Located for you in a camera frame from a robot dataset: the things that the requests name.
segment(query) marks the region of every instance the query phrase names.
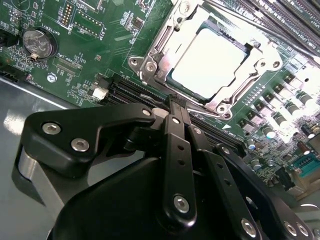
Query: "ram slot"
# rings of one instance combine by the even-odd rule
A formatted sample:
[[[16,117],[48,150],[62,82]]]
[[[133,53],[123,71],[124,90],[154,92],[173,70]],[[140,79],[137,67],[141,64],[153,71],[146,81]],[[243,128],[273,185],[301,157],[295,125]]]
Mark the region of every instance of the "ram slot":
[[[149,90],[139,86],[135,82],[122,79],[116,80],[111,84],[109,88],[108,97],[101,102],[102,105],[114,105],[114,104],[130,104],[130,103],[142,103],[149,108],[156,108],[152,102],[147,101],[140,97],[140,94],[146,94],[152,96],[156,101],[164,102],[164,98],[151,93]],[[221,130],[207,123],[203,119],[197,116],[190,115],[191,123],[202,129],[207,137],[210,145],[214,147],[216,144],[225,144],[233,151],[238,153],[241,157],[245,156],[244,146],[241,141],[234,137],[223,133]]]
[[[291,39],[295,39],[310,52],[314,53],[315,55],[319,55],[320,48],[316,45],[315,41],[311,40],[311,38],[305,32],[294,26],[294,23],[291,20],[292,17],[288,18],[284,16],[284,14],[277,10],[275,6],[271,4],[269,1],[253,0],[252,3],[254,3],[261,12],[263,12],[265,15],[269,16],[274,22],[276,22],[278,26],[282,26],[284,29],[286,29],[286,31],[292,35]],[[279,19],[275,14],[280,16],[284,21]]]
[[[310,0],[310,4],[312,4],[318,11],[320,11],[320,2],[317,0]]]
[[[320,37],[320,30],[319,30],[320,21],[317,19],[316,17],[317,15],[315,15],[315,10],[311,4],[306,3],[304,1],[296,1],[296,5],[292,5],[291,2],[289,1],[279,1],[278,3],[284,6],[288,11],[290,11],[292,15],[296,17],[297,20],[300,20],[317,37]],[[309,20],[306,19],[303,13],[301,13],[299,9],[296,8],[296,6],[299,6],[301,10],[304,10],[306,13],[309,14]]]

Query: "green circuit board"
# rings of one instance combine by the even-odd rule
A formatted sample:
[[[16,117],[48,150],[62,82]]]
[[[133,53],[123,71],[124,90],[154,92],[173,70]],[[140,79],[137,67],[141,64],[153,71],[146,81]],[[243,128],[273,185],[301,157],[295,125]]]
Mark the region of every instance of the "green circuit board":
[[[149,0],[144,7],[137,2],[1,0],[1,28],[15,34],[34,26],[45,28],[55,37],[58,53],[32,62],[17,45],[0,49],[0,58],[28,72],[30,84],[79,107],[95,106],[98,100],[86,93],[97,75],[117,73],[135,79],[127,57],[146,53],[172,8],[170,0]],[[47,81],[49,73],[57,76],[53,84]]]
[[[228,7],[240,13],[244,12],[244,2],[246,1],[224,1]],[[133,85],[164,99],[166,96],[161,91],[142,84],[129,67],[128,58],[145,56],[172,8],[170,0],[0,0],[0,29],[21,36],[25,30],[41,27],[54,36],[58,47],[55,56],[42,61],[32,61],[20,40],[17,45],[0,48],[0,62],[27,73],[26,81],[29,84],[82,108],[99,105],[99,99],[88,92],[101,76],[109,78],[120,75]],[[213,22],[233,36],[233,31],[226,28],[226,25],[232,26],[233,23],[220,12],[210,7],[207,9],[211,9],[212,14],[217,17],[213,18]],[[317,28],[318,25],[314,24],[315,18],[310,18],[303,6],[299,11],[311,28]],[[267,14],[272,17],[273,13],[270,11]],[[294,30],[295,27],[289,25],[288,28]],[[277,137],[273,139],[266,138],[262,125],[257,125],[253,132],[247,132],[240,126],[241,120],[248,119],[253,104],[266,93],[273,92],[276,85],[284,84],[285,78],[290,74],[300,73],[299,79],[305,81],[303,84],[311,86],[308,94],[316,100],[320,96],[316,77],[308,72],[301,73],[308,61],[290,46],[272,36],[268,37],[277,43],[283,67],[278,71],[267,71],[263,74],[232,107],[235,114],[230,120],[193,114],[197,119],[237,141],[246,143],[248,139],[253,139],[256,149],[249,152],[260,160],[262,167],[257,170],[257,174],[264,181],[275,176],[276,170],[282,166],[290,168],[303,156],[297,149],[297,141],[306,143],[314,154],[317,154],[308,143],[309,139],[301,133],[300,126],[307,124],[314,127],[320,123],[316,117],[320,110],[315,108],[311,114],[304,112],[302,117],[291,121],[291,131],[277,131]],[[306,42],[311,46],[314,41],[307,38]],[[48,79],[52,74],[56,76],[55,81]],[[300,90],[293,91],[294,95],[300,93]],[[120,99],[120,102],[128,103],[123,99]],[[283,106],[288,102],[283,99]],[[294,131],[300,134],[293,139]],[[284,159],[285,155],[290,155],[291,158]]]

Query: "black metal bracket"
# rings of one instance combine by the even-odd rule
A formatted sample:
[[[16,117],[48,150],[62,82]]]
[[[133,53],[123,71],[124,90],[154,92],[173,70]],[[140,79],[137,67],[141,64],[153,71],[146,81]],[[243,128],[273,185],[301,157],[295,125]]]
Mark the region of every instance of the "black metal bracket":
[[[88,171],[106,142],[134,127],[151,126],[155,120],[152,111],[140,103],[38,112],[25,120],[21,144],[36,161],[63,176],[78,178]],[[53,133],[43,129],[48,123],[57,125],[48,126]],[[84,140],[78,142],[79,151],[72,147],[75,139]],[[88,149],[81,150],[86,147],[83,145],[88,145]]]
[[[54,170],[57,178],[70,179],[84,176],[103,148],[108,157],[144,150],[149,158],[161,161],[161,201],[156,212],[168,233],[181,234],[197,225],[193,170],[201,166],[207,191],[216,195],[217,208],[227,216],[232,239],[313,239],[307,225],[230,148],[218,144],[213,151],[204,132],[191,124],[185,102],[169,96],[166,103],[170,112],[165,111],[165,116],[155,115],[143,104],[35,113],[27,118],[22,133],[24,158]],[[51,123],[58,128],[44,128]],[[76,139],[85,141],[75,149]],[[23,169],[28,175],[29,169]],[[246,197],[257,205],[262,228],[252,217]]]

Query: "gray metal surface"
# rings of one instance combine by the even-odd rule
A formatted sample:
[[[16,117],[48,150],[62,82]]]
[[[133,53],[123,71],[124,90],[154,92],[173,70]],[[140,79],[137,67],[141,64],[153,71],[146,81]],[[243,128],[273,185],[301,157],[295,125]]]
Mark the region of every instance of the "gray metal surface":
[[[24,121],[35,112],[74,108],[30,85],[0,78],[0,240],[45,240],[54,225],[49,211],[21,193],[11,179]],[[141,158],[142,152],[91,168],[92,185]]]
[[[82,192],[88,185],[88,175],[77,179],[61,177],[26,154],[22,149],[19,172],[30,180],[39,193],[47,210],[56,220],[60,211],[74,195]]]

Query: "integrated circuit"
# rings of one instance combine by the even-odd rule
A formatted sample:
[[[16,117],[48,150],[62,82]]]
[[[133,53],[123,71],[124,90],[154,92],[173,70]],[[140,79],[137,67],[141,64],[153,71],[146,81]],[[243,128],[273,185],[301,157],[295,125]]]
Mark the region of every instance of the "integrated circuit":
[[[136,17],[132,24],[136,29],[139,30],[143,26],[144,21],[141,18]]]

